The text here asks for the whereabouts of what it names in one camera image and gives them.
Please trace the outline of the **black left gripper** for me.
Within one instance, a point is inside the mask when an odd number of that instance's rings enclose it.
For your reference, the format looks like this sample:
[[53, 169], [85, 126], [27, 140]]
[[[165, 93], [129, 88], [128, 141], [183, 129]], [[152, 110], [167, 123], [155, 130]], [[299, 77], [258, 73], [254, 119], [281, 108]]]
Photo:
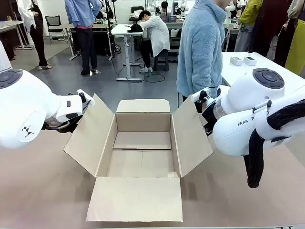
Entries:
[[55, 118], [50, 118], [44, 122], [41, 129], [57, 131], [59, 133], [72, 133], [76, 129], [78, 122], [81, 120], [81, 118], [82, 115], [72, 118], [64, 123], [57, 121]]

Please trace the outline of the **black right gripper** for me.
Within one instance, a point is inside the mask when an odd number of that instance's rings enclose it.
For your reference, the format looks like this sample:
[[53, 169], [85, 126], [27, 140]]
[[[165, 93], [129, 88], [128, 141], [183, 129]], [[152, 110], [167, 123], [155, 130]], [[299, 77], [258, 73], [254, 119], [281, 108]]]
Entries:
[[217, 119], [214, 115], [214, 106], [215, 99], [203, 99], [194, 102], [197, 112], [201, 114], [201, 116], [206, 121], [203, 125], [207, 136], [209, 136], [213, 132], [213, 127], [217, 122]]

